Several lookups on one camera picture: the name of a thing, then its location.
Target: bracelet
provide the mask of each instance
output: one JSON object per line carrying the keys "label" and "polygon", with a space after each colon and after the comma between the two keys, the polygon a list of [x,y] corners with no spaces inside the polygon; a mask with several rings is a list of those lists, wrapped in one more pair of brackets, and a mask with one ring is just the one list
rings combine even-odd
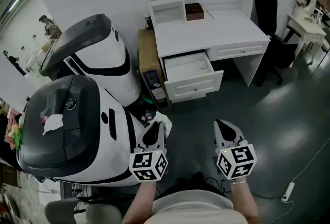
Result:
{"label": "bracelet", "polygon": [[244,183],[246,183],[246,181],[241,181],[241,182],[231,182],[231,184],[234,184],[234,185],[236,185],[236,184],[244,184]]}

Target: paper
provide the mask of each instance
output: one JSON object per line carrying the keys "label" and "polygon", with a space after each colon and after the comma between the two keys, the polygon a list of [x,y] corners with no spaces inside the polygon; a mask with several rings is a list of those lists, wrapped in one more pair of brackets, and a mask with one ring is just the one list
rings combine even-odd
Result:
{"label": "paper", "polygon": [[45,135],[49,131],[55,131],[58,128],[63,126],[63,115],[54,114],[51,115],[45,122],[44,132],[42,135]]}
{"label": "paper", "polygon": [[170,121],[170,119],[166,115],[161,114],[160,112],[156,111],[156,116],[153,118],[152,121],[150,121],[150,124],[154,123],[154,122],[164,123],[164,125],[165,125],[165,136],[167,138],[170,135],[170,132],[171,132],[171,129],[172,129],[172,122]]}
{"label": "paper", "polygon": [[151,90],[151,92],[154,94],[156,99],[163,99],[166,97],[164,90],[162,88],[157,88],[157,89]]}

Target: green object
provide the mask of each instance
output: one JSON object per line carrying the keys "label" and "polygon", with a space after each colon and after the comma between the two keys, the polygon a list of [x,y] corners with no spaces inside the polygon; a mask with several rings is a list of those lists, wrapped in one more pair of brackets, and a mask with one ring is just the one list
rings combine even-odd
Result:
{"label": "green object", "polygon": [[146,101],[147,103],[149,103],[149,104],[154,104],[154,102],[153,102],[151,99],[149,99],[149,98],[147,98],[147,97],[145,97],[145,96],[142,96],[142,99],[143,99],[144,101]]}
{"label": "green object", "polygon": [[16,145],[17,150],[21,148],[21,135],[22,135],[21,130],[19,130],[17,133],[14,134],[14,143]]}

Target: wooden box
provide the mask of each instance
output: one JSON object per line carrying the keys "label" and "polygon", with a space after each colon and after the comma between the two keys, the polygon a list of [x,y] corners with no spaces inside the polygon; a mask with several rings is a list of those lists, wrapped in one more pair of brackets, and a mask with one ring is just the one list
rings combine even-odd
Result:
{"label": "wooden box", "polygon": [[152,30],[139,30],[139,71],[155,105],[158,108],[170,106]]}
{"label": "wooden box", "polygon": [[200,4],[186,4],[187,21],[204,19],[204,11]]}

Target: black chair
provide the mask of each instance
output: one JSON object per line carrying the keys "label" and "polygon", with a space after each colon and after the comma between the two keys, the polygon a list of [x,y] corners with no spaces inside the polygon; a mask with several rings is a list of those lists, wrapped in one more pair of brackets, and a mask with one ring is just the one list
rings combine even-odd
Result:
{"label": "black chair", "polygon": [[278,77],[278,85],[283,83],[283,78],[276,68],[287,68],[294,61],[294,51],[298,44],[289,45],[278,37],[277,29],[277,0],[255,0],[256,12],[258,16],[258,26],[270,36],[271,42],[268,45],[260,64],[260,79],[257,86],[262,86],[267,72],[271,71]]}

